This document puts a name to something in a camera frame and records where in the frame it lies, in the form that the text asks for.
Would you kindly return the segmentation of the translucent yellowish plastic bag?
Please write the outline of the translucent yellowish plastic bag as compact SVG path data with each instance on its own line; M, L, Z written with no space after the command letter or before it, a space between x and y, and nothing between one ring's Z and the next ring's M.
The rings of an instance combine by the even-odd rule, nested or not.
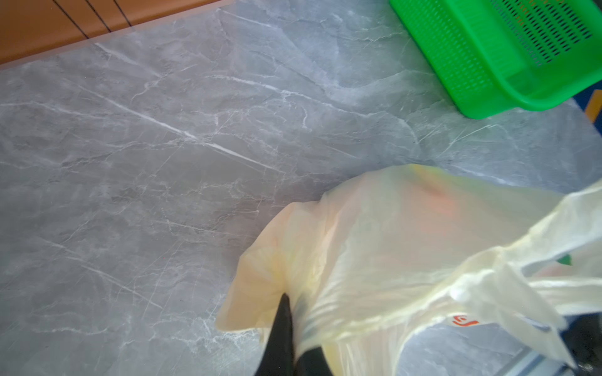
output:
M601 185L558 194L407 164L283 208L241 255L216 326L268 336L282 296L296 355L392 375L428 327L498 324L574 365L567 317L601 310Z

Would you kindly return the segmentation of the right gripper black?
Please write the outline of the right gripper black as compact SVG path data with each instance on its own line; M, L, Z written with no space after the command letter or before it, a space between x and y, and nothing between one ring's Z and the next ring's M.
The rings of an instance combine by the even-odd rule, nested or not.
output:
M579 316L562 334L576 363L574 375L601 376L601 314Z

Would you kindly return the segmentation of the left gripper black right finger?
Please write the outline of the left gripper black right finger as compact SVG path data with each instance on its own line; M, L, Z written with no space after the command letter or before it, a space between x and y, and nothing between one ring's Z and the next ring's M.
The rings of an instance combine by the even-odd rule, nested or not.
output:
M297 360L295 376L333 376L321 347L306 351Z

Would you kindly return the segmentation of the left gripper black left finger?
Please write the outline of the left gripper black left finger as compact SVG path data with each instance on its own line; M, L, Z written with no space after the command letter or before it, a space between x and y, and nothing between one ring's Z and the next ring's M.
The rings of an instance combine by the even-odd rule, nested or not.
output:
M289 297L283 294L255 376L293 376L294 360L293 315Z

